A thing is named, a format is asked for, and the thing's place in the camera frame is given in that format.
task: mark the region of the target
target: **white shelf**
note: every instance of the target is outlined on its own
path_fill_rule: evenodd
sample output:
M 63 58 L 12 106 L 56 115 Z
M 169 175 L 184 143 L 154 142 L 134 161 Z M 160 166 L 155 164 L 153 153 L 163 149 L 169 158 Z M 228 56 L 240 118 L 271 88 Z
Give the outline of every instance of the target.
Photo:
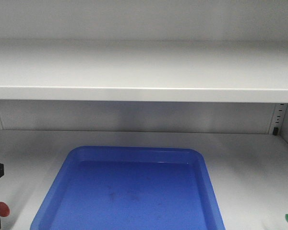
M 205 158 L 227 230 L 288 230 L 288 145 L 255 134 L 0 131 L 2 229 L 29 226 L 66 155 L 83 145 L 191 148 Z
M 0 99 L 288 103 L 288 43 L 0 39 Z

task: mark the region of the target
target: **shelving unit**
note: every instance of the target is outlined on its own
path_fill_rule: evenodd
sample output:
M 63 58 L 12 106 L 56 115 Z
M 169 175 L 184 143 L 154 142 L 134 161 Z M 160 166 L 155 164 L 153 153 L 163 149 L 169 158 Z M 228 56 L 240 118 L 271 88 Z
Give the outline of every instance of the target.
M 0 99 L 288 103 L 288 43 L 0 39 Z
M 288 0 L 0 1 L 3 230 L 83 145 L 199 151 L 227 230 L 288 230 Z

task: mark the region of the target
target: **red spoon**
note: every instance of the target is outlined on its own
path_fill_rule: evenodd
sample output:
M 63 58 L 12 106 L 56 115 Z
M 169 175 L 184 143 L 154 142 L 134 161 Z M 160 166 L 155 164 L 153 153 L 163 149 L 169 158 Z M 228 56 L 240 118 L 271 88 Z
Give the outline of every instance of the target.
M 7 204 L 0 202 L 0 216 L 7 217 L 10 214 L 10 208 Z

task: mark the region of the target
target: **plastic tray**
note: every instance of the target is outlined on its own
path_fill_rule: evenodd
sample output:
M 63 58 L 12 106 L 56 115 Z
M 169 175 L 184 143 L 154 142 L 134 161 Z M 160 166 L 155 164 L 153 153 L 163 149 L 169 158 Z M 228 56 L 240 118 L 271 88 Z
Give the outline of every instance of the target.
M 79 147 L 66 158 L 31 230 L 224 230 L 200 153 Z

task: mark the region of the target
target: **stain on tray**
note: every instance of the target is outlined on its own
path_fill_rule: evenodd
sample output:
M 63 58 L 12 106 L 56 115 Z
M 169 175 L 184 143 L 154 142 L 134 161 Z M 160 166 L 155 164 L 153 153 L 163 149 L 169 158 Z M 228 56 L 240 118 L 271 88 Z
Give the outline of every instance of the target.
M 115 200 L 116 200 L 116 193 L 110 193 L 110 194 L 109 194 L 109 197 L 110 197 L 111 202 L 115 202 Z
M 132 200 L 132 201 L 139 201 L 139 200 L 140 200 L 137 192 L 132 191 L 132 190 L 127 191 L 127 196 L 128 196 L 129 199 Z

